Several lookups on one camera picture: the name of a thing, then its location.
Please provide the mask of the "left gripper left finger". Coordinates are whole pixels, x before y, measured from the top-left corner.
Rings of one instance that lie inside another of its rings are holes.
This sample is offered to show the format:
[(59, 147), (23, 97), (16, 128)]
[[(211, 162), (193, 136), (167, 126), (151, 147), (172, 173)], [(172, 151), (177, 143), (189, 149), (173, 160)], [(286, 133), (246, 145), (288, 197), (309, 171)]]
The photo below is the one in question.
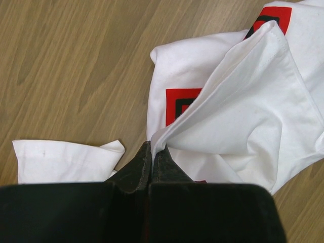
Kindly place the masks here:
[(1, 242), (148, 242), (150, 143), (100, 183), (1, 188)]

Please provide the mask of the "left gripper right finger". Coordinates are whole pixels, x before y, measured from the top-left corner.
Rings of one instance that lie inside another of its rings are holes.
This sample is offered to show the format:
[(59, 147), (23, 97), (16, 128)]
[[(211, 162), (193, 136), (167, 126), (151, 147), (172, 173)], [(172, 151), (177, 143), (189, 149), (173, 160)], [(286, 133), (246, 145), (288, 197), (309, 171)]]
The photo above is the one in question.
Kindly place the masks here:
[(192, 181), (168, 149), (152, 164), (149, 242), (285, 242), (275, 202), (253, 184)]

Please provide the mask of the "white t shirt red print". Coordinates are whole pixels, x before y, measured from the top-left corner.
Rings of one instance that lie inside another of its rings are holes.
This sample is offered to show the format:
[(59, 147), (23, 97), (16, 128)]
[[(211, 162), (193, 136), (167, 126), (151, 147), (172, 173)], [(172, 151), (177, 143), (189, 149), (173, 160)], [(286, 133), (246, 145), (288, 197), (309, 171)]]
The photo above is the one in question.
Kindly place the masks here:
[(249, 30), (155, 47), (147, 154), (120, 171), (117, 140), (99, 147), (15, 140), (20, 184), (122, 180), (167, 160), (190, 179), (270, 193), (323, 159), (323, 1), (265, 5)]

